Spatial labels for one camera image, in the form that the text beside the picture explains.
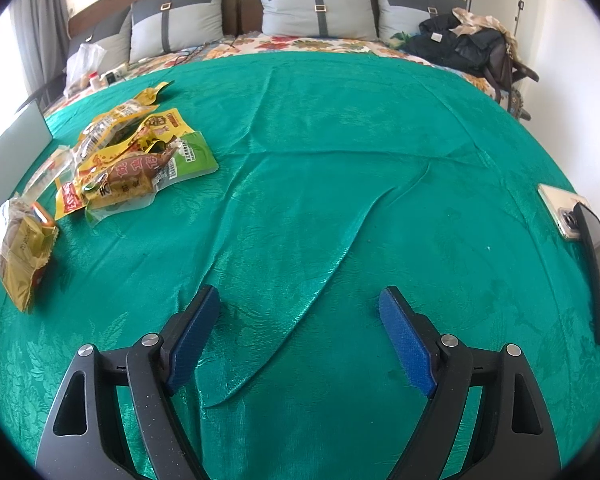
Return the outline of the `grey cushion far right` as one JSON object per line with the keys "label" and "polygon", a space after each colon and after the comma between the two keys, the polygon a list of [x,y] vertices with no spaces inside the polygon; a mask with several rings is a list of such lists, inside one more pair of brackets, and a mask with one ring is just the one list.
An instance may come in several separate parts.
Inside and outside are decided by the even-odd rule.
{"label": "grey cushion far right", "polygon": [[408,36],[419,33],[419,24],[433,16],[451,13],[454,8],[464,8],[465,0],[377,0],[378,35],[388,42],[395,34]]}

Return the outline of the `grey cushion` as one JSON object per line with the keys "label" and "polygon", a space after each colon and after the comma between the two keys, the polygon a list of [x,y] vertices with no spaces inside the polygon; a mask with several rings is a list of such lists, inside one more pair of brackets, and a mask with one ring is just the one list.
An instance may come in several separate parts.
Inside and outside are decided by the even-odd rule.
{"label": "grey cushion", "polygon": [[127,6],[73,37],[69,42],[68,57],[76,54],[81,44],[97,44],[105,50],[97,71],[100,74],[109,72],[129,61],[131,28],[132,13]]}
{"label": "grey cushion", "polygon": [[131,20],[131,63],[223,37],[222,0],[136,0]]}
{"label": "grey cushion", "polygon": [[377,0],[378,35],[388,42],[395,34],[408,36],[419,33],[419,24],[433,16],[451,13],[454,8],[464,8],[465,0]]}
{"label": "grey cushion", "polygon": [[268,36],[377,38],[372,0],[260,0]]}

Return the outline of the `green satin bedspread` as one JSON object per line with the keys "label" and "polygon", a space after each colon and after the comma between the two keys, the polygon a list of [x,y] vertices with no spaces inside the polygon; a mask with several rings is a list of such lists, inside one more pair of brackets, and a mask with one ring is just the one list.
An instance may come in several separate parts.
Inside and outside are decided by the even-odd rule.
{"label": "green satin bedspread", "polygon": [[538,191],[568,180],[455,75],[369,54],[277,52],[181,65],[50,115],[56,145],[164,82],[214,174],[91,226],[60,222],[31,314],[0,283],[0,422],[35,456],[81,344],[158,330],[198,287],[222,312],[175,398],[215,479],[383,479],[425,405],[377,301],[389,285],[438,330],[518,344],[563,460],[600,421],[600,346],[580,244]]}

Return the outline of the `floral bed sheet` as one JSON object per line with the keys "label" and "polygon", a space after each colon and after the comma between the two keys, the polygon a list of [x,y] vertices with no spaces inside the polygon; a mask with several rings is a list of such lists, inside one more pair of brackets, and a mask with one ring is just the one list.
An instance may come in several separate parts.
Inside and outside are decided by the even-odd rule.
{"label": "floral bed sheet", "polygon": [[503,109],[514,117],[522,115],[524,100],[516,88],[506,90],[498,88],[495,82],[487,76],[474,76],[463,73],[455,68],[442,67],[423,58],[406,54],[390,48],[380,41],[366,41],[355,39],[314,39],[309,37],[268,36],[260,32],[250,32],[247,35],[226,36],[219,41],[209,42],[198,47],[162,54],[154,58],[143,58],[132,63],[126,74],[118,82],[125,86],[129,81],[147,76],[153,84],[161,79],[160,73],[169,73],[178,66],[220,60],[221,58],[234,58],[234,56],[274,54],[274,53],[321,53],[365,55],[372,58],[390,58],[411,64],[445,70],[459,76],[468,84],[483,92],[486,96],[497,102]]}

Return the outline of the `clear long snack stick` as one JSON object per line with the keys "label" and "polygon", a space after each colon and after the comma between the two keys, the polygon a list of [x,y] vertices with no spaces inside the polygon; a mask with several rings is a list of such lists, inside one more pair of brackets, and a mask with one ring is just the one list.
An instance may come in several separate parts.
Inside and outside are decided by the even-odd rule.
{"label": "clear long snack stick", "polygon": [[35,170],[23,189],[22,199],[32,205],[74,162],[73,149],[67,145],[56,148]]}

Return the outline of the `gold smartphone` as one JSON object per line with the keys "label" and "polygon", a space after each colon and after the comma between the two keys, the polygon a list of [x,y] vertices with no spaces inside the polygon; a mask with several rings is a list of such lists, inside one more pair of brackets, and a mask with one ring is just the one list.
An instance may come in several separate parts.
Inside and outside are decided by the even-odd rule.
{"label": "gold smartphone", "polygon": [[566,240],[578,240],[580,231],[573,214],[574,206],[578,203],[588,206],[590,204],[588,200],[581,195],[548,184],[539,184],[538,193],[562,237]]}

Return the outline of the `black clothes pile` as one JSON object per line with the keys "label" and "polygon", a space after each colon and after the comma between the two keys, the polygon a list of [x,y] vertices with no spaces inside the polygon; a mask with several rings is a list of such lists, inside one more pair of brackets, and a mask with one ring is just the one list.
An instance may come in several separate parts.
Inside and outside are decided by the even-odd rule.
{"label": "black clothes pile", "polygon": [[418,25],[419,33],[404,32],[391,38],[393,47],[409,55],[452,70],[485,79],[500,100],[523,79],[540,76],[522,62],[516,37],[491,15],[462,8],[436,15]]}

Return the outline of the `white cardboard box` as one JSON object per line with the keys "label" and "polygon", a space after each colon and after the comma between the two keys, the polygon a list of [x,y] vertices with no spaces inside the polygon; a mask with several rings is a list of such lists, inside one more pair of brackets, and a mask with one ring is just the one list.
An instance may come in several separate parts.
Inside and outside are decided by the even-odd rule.
{"label": "white cardboard box", "polygon": [[50,142],[52,134],[38,102],[31,101],[0,135],[0,207]]}

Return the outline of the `grey cushion far left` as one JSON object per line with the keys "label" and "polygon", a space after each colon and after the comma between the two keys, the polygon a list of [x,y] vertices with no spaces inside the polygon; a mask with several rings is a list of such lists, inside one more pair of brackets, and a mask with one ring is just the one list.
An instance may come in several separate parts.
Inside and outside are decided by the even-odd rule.
{"label": "grey cushion far left", "polygon": [[132,13],[127,6],[73,37],[69,42],[68,57],[76,54],[81,44],[97,44],[105,50],[97,71],[100,74],[109,72],[129,61],[131,28]]}

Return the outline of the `green chicken leg snack pack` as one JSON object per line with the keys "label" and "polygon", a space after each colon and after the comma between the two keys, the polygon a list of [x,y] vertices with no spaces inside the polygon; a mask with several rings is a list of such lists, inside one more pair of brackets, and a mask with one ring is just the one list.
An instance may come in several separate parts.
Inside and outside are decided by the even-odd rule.
{"label": "green chicken leg snack pack", "polygon": [[151,205],[171,185],[213,174],[219,169],[204,137],[197,131],[156,139],[145,151],[124,154],[81,186],[90,226]]}

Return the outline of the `yellow peanut snack bag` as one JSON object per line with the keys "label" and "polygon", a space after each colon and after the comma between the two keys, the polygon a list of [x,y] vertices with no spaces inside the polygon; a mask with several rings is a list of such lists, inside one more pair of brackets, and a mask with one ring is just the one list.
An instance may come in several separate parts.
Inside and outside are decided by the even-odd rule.
{"label": "yellow peanut snack bag", "polygon": [[123,131],[140,122],[157,108],[155,104],[143,104],[132,99],[97,116],[81,132],[78,143],[72,149],[74,161],[80,164],[96,151],[106,148],[115,138],[121,136]]}

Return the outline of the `yellow long spicy snack pack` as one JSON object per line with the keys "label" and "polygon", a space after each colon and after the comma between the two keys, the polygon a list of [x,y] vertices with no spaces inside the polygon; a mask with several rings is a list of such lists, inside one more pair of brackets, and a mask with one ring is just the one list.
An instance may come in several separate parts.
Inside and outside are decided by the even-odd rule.
{"label": "yellow long spicy snack pack", "polygon": [[100,148],[76,166],[56,193],[57,220],[75,211],[104,209],[155,193],[154,180],[194,130],[175,108],[150,114],[125,140]]}

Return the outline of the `grey curtain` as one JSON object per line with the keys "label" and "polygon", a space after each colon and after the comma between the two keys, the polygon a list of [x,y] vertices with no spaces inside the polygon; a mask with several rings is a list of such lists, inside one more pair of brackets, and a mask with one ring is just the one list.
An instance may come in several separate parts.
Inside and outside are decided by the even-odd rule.
{"label": "grey curtain", "polygon": [[30,94],[62,75],[68,58],[66,0],[12,0],[21,63]]}

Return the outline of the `gold cracker snack bag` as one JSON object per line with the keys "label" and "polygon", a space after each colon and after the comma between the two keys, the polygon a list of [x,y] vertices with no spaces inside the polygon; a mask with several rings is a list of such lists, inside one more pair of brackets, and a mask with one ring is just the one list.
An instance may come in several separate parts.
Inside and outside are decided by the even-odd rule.
{"label": "gold cracker snack bag", "polygon": [[58,234],[55,220],[38,202],[14,195],[0,207],[0,281],[20,312],[32,311]]}

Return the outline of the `clear plastic bag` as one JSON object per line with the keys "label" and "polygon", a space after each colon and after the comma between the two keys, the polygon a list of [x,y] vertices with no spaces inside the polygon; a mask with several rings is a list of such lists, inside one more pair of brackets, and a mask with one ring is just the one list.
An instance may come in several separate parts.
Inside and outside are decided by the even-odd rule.
{"label": "clear plastic bag", "polygon": [[106,50],[99,44],[80,44],[75,54],[68,58],[66,67],[66,86],[64,97],[69,99],[84,90],[93,74],[98,69],[106,55]]}

